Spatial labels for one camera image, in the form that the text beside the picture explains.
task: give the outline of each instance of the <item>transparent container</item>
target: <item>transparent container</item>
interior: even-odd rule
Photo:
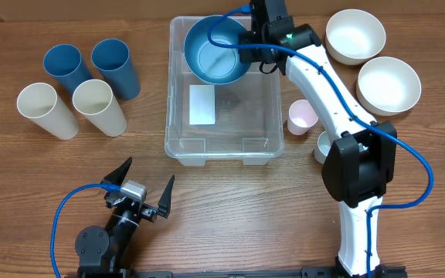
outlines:
[[[215,86],[215,123],[190,124],[190,85],[206,85],[183,56],[183,43],[201,16],[171,21],[169,40],[168,112],[165,151],[185,166],[204,166],[207,160],[242,160],[265,165],[282,153],[279,71],[262,74],[254,63],[241,79]],[[250,29],[250,17],[232,17]]]

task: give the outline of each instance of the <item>white paper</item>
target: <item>white paper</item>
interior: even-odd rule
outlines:
[[[190,125],[216,123],[214,85],[190,85]]]

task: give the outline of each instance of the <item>white bowl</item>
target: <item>white bowl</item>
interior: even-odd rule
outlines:
[[[340,11],[325,30],[329,54],[340,63],[359,65],[380,53],[386,31],[373,15],[358,9]]]
[[[421,94],[420,78],[400,59],[372,59],[358,75],[356,96],[366,110],[377,115],[391,116],[409,110]]]

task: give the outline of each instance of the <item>cup rim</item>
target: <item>cup rim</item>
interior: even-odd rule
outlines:
[[[78,65],[76,66],[76,68],[75,68],[74,70],[71,71],[71,73],[67,73],[67,74],[65,74],[65,75],[56,75],[56,74],[52,74],[52,73],[50,73],[50,72],[47,70],[47,68],[46,68],[46,57],[47,57],[47,55],[49,54],[49,52],[51,52],[51,50],[55,49],[55,48],[58,47],[58,46],[72,46],[72,47],[78,52],[78,55],[80,56],[80,61],[78,62]],[[42,61],[42,67],[44,68],[44,70],[45,70],[50,76],[65,77],[65,76],[69,76],[70,74],[76,72],[76,70],[78,70],[78,68],[80,68],[80,66],[82,65],[82,62],[83,62],[82,53],[80,52],[80,50],[79,50],[76,46],[74,46],[74,45],[72,45],[72,44],[69,44],[69,43],[61,43],[61,44],[59,44],[59,45],[55,45],[55,46],[51,47],[51,49],[47,50],[46,54],[44,55],[44,60]]]
[[[109,91],[111,92],[111,94],[110,94],[110,99],[109,99],[109,103],[106,105],[106,107],[104,108],[104,109],[102,109],[101,111],[99,111],[99,112],[96,112],[96,113],[92,113],[92,114],[89,114],[89,113],[84,113],[84,112],[82,112],[80,109],[78,109],[77,107],[76,107],[76,104],[75,104],[75,96],[76,96],[76,91],[78,90],[78,88],[80,88],[82,85],[84,85],[85,83],[88,83],[88,82],[96,82],[96,81],[100,81],[100,83],[104,83],[104,84],[106,84],[106,86],[109,88]],[[78,85],[78,87],[75,89],[75,91],[73,91],[73,96],[72,96],[72,103],[73,103],[73,107],[75,107],[75,109],[80,113],[80,114],[82,114],[82,115],[86,115],[86,116],[93,116],[93,115],[97,115],[97,114],[100,114],[100,113],[102,113],[102,112],[104,112],[112,103],[113,103],[113,97],[114,97],[114,93],[113,93],[113,90],[111,89],[111,86],[109,86],[109,84],[107,83],[107,82],[105,82],[105,81],[103,81],[103,80],[97,80],[97,79],[92,79],[92,80],[87,80],[87,81],[83,81],[80,85]]]
[[[116,69],[102,69],[101,67],[99,67],[99,66],[97,66],[96,65],[96,63],[93,61],[93,52],[96,50],[96,48],[97,48],[97,46],[98,45],[100,45],[101,43],[103,43],[103,42],[106,42],[106,41],[108,41],[108,40],[115,40],[115,41],[118,41],[118,42],[121,42],[121,43],[123,43],[123,45],[124,45],[124,47],[126,47],[127,48],[127,59],[124,61],[124,63],[123,64],[121,64],[121,66],[119,66],[118,68],[116,68]],[[90,60],[92,61],[92,64],[93,64],[93,66],[95,66],[96,68],[98,68],[99,70],[101,70],[101,71],[104,71],[104,72],[113,72],[113,71],[115,71],[115,70],[119,70],[120,68],[122,68],[124,65],[126,65],[127,64],[127,62],[128,62],[128,60],[130,59],[130,48],[128,47],[128,45],[124,42],[124,41],[122,41],[122,40],[120,40],[120,39],[116,39],[116,38],[109,38],[109,39],[103,39],[103,40],[101,40],[100,42],[98,42],[94,47],[93,47],[93,49],[92,49],[92,52],[90,53]]]
[[[45,112],[43,115],[40,115],[40,116],[38,116],[38,117],[30,117],[30,116],[25,115],[25,114],[20,110],[20,107],[19,107],[19,101],[20,101],[20,97],[22,96],[22,93],[23,93],[25,90],[27,90],[27,89],[28,89],[29,87],[31,87],[31,86],[36,86],[36,85],[46,85],[46,86],[50,87],[51,89],[53,89],[53,92],[54,92],[54,104],[53,104],[53,107],[51,107],[51,109],[49,109],[49,111]],[[37,82],[37,83],[32,83],[32,84],[26,86],[25,88],[22,89],[22,91],[20,91],[19,96],[16,98],[16,109],[19,111],[19,113],[20,113],[22,116],[24,116],[24,117],[26,117],[26,118],[28,118],[28,119],[39,119],[39,118],[44,117],[44,116],[46,116],[47,114],[51,113],[51,111],[53,111],[54,107],[56,107],[56,104],[57,104],[57,103],[58,103],[58,93],[56,92],[56,89],[54,89],[54,87],[51,86],[51,85],[49,85],[48,83]]]

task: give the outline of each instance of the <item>wooden table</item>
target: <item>wooden table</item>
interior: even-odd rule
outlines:
[[[421,206],[381,212],[379,255],[384,264],[405,265],[410,277],[445,276],[445,15],[379,17],[388,39],[383,56],[409,63],[423,94],[408,113],[391,120],[399,137],[424,154],[435,171],[433,194]],[[296,18],[324,34],[328,17]],[[46,51],[59,43],[78,46],[87,61],[102,39],[123,39],[141,79],[142,91],[121,102],[126,132],[110,138],[80,119],[80,132],[60,141],[20,116],[20,90],[34,82],[56,85],[42,68]],[[187,168],[164,151],[169,21],[0,23],[0,278],[53,277],[49,235],[61,199],[72,189],[100,181],[132,156],[127,178],[148,186],[155,204],[176,175],[172,213],[154,225],[142,222],[131,244],[137,270],[174,273],[223,270],[285,270],[332,266],[340,243],[338,203],[327,193],[312,150],[323,127],[308,136],[284,129],[285,151],[265,167],[240,161],[210,161]],[[335,63],[354,92],[359,66]],[[91,69],[95,77],[100,74]],[[285,77],[283,111],[302,98]],[[70,96],[59,89],[69,107]],[[408,202],[426,187],[426,174],[398,148],[396,173],[385,203]],[[56,258],[63,275],[78,267],[77,233],[104,225],[110,211],[103,192],[72,198],[60,218]]]

